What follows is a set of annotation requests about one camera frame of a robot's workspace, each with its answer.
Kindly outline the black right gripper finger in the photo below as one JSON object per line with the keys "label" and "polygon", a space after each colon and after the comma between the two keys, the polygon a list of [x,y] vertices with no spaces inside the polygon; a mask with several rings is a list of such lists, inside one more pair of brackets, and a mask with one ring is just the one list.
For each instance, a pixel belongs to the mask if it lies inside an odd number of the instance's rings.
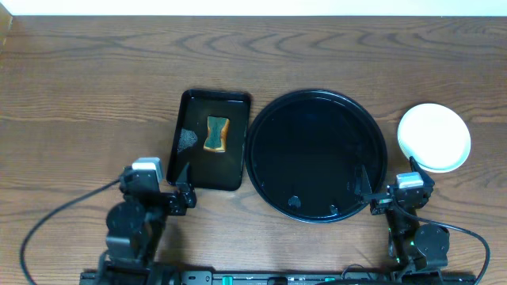
{"label": "black right gripper finger", "polygon": [[419,163],[415,160],[413,156],[409,158],[410,168],[413,172],[418,173],[421,176],[421,179],[424,182],[431,182],[432,178],[423,170],[423,168],[419,165]]}
{"label": "black right gripper finger", "polygon": [[354,194],[356,196],[365,196],[372,194],[372,187],[369,182],[368,173],[364,165],[358,165],[355,168],[355,186]]}

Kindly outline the green plate with three streaks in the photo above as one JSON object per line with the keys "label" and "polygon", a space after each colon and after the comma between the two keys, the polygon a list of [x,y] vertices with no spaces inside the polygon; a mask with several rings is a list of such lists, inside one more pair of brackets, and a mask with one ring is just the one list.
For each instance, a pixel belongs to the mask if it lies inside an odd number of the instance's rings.
{"label": "green plate with three streaks", "polygon": [[458,169],[471,152],[471,135],[461,117],[441,104],[424,103],[401,118],[397,140],[407,158],[432,173]]}

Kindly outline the orange green sponge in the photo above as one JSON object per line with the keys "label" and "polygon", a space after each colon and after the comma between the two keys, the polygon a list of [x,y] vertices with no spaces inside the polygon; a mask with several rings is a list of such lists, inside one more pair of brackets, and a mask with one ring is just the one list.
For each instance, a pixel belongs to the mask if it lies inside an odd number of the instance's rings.
{"label": "orange green sponge", "polygon": [[230,120],[225,117],[208,117],[208,133],[204,141],[204,150],[215,153],[224,153],[227,150],[227,133]]}

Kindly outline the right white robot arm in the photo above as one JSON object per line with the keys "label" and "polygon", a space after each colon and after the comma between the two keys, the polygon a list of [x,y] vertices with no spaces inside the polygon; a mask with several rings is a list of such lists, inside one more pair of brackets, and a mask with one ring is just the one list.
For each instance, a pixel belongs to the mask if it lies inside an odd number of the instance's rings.
{"label": "right white robot arm", "polygon": [[396,176],[383,193],[374,193],[363,165],[356,167],[354,193],[361,204],[370,206],[372,215],[384,215],[388,223],[388,253],[397,261],[391,280],[404,276],[439,274],[448,265],[450,233],[442,226],[421,224],[417,210],[423,208],[433,192],[435,182],[410,158],[409,173]]}

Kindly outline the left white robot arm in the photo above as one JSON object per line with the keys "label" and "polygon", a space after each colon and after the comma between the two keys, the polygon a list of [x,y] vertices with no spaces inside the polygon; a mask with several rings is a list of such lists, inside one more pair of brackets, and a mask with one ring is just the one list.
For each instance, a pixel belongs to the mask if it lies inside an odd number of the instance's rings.
{"label": "left white robot arm", "polygon": [[183,216],[196,206],[191,184],[191,166],[180,172],[175,192],[161,192],[161,163],[158,158],[140,158],[119,176],[124,202],[106,218],[107,250],[99,259],[94,277],[97,285],[171,285],[181,283],[174,266],[154,261],[169,216]]}

